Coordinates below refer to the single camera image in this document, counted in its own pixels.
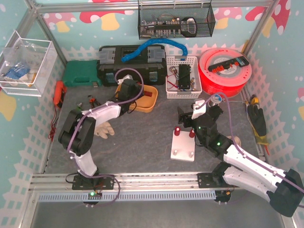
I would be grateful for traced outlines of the small red spring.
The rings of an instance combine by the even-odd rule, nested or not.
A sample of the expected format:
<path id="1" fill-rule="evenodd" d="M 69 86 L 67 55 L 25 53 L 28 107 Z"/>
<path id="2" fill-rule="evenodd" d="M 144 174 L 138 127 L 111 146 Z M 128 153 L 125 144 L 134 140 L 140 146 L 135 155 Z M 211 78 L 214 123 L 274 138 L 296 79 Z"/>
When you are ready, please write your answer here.
<path id="1" fill-rule="evenodd" d="M 152 97 L 153 93 L 151 91 L 144 91 L 144 95 L 148 97 Z"/>

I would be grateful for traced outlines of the white peg base plate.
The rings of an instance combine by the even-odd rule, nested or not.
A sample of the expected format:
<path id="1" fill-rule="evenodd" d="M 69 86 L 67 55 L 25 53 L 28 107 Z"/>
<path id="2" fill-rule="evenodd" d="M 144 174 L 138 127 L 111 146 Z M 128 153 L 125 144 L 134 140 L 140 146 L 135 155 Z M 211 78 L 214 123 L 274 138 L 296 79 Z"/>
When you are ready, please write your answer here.
<path id="1" fill-rule="evenodd" d="M 190 133 L 181 131 L 178 136 L 172 134 L 171 159 L 194 162 L 195 160 L 195 139 Z"/>

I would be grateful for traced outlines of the white work glove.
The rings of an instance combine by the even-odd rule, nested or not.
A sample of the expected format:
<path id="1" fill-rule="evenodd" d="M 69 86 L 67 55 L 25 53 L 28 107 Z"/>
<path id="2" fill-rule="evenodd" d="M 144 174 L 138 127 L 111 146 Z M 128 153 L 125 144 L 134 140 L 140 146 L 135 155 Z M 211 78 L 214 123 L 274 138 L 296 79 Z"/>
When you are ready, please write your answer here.
<path id="1" fill-rule="evenodd" d="M 104 122 L 95 128 L 94 135 L 107 139 L 109 135 L 114 136 L 114 129 L 109 122 Z"/>

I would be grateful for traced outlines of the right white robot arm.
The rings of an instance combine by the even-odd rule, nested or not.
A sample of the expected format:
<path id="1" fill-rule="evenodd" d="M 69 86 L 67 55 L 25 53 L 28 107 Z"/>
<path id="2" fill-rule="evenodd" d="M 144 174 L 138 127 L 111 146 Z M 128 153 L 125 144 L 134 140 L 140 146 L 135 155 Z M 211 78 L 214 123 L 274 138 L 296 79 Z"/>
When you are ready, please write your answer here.
<path id="1" fill-rule="evenodd" d="M 178 110 L 178 122 L 190 127 L 200 147 L 205 147 L 221 162 L 212 172 L 214 181 L 225 182 L 254 193 L 269 202 L 285 217 L 292 217 L 304 198 L 300 174 L 282 170 L 246 152 L 235 141 L 218 132 L 217 119 L 223 113 L 218 106 L 208 107 L 208 101 L 192 104 L 192 112 Z"/>

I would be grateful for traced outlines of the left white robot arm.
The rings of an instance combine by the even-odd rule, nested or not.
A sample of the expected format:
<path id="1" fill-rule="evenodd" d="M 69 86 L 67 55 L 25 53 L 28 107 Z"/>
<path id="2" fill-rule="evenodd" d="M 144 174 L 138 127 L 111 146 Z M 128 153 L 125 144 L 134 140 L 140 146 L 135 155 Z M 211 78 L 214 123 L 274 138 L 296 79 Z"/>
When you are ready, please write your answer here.
<path id="1" fill-rule="evenodd" d="M 122 68 L 114 75 L 115 81 L 125 89 L 127 100 L 119 100 L 115 94 L 109 101 L 89 110 L 72 110 L 61 129 L 58 141 L 70 153 L 78 169 L 86 178 L 100 178 L 98 168 L 93 161 L 90 149 L 97 126 L 116 119 L 129 110 L 129 107 L 144 94 L 144 81 L 138 70 Z"/>

